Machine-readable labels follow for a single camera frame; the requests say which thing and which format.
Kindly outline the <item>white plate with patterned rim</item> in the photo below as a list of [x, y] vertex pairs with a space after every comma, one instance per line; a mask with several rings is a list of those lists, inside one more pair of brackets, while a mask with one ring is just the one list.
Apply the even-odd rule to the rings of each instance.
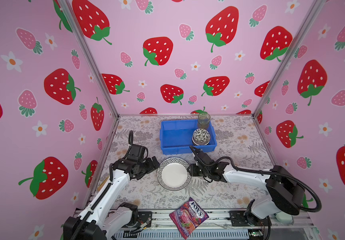
[[188, 172], [189, 164], [178, 157], [164, 160], [157, 170], [157, 178], [160, 185], [169, 191], [180, 191], [191, 182]]

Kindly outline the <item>purple striped bowl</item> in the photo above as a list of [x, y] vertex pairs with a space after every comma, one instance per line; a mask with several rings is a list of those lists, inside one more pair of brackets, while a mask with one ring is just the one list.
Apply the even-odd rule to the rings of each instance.
[[195, 146], [206, 146], [209, 144], [210, 141], [206, 141], [206, 142], [199, 142], [199, 141], [196, 141], [196, 140], [192, 140], [192, 143], [195, 145]]

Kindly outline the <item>yellow transparent cup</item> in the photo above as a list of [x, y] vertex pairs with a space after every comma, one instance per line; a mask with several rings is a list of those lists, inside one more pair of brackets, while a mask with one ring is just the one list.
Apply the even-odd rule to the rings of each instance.
[[198, 120], [197, 125], [199, 129], [207, 130], [209, 128], [210, 121], [207, 120]]

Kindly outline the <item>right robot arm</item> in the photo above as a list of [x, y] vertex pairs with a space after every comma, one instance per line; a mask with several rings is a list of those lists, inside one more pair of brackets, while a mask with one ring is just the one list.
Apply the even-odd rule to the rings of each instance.
[[301, 211], [317, 213], [322, 209], [322, 202], [316, 192], [281, 166], [275, 165], [270, 170], [254, 170], [223, 161], [216, 164], [197, 161], [188, 167], [187, 172], [192, 177], [203, 177], [209, 183], [238, 183], [266, 191], [266, 196], [251, 200], [242, 217], [237, 218], [248, 225], [278, 213], [297, 216]]

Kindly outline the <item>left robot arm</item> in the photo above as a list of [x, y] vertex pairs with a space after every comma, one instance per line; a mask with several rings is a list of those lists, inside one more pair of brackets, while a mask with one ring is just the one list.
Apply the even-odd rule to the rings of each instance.
[[63, 225], [64, 240], [109, 240], [123, 226], [135, 224], [138, 207], [122, 203], [113, 214], [110, 210], [119, 193], [131, 180], [140, 180], [160, 167], [156, 157], [145, 160], [119, 159], [110, 165], [110, 177], [90, 204]]

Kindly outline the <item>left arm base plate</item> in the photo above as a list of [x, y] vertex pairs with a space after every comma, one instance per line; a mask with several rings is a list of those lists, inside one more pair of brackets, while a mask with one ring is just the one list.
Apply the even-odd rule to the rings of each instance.
[[142, 224], [147, 224], [146, 227], [151, 227], [152, 223], [152, 216], [153, 212], [151, 211], [140, 211], [138, 212], [138, 216], [135, 218], [134, 221], [131, 221], [129, 224], [124, 225], [124, 228], [133, 228], [136, 229], [140, 227]]

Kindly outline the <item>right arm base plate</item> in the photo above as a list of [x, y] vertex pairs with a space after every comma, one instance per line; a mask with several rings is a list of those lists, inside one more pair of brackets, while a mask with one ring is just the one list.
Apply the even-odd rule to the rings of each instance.
[[253, 214], [245, 214], [245, 211], [229, 211], [229, 218], [233, 227], [265, 227], [267, 220], [261, 220]]

